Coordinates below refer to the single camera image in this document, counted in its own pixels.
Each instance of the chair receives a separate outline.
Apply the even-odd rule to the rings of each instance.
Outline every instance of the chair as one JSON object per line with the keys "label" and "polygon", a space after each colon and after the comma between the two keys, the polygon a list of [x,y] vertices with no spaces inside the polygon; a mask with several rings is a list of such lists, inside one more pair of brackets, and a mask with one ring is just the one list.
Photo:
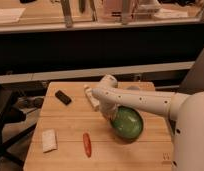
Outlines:
{"label": "chair", "polygon": [[3,142],[2,130],[7,123],[21,122],[26,119],[26,115],[19,109],[13,107],[13,104],[17,101],[17,95],[11,90],[6,90],[0,85],[0,158],[5,157],[12,162],[23,166],[24,161],[9,153],[7,150],[25,135],[33,131],[36,124],[20,132],[16,136],[13,136],[9,140]]}

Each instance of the red sausage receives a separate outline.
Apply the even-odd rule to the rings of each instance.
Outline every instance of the red sausage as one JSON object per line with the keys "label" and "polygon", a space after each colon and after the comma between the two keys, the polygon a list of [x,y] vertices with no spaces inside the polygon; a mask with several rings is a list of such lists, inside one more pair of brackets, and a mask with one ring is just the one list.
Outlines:
{"label": "red sausage", "polygon": [[92,149],[91,149],[90,136],[88,133],[83,134],[83,142],[84,142],[84,149],[87,157],[91,157]]}

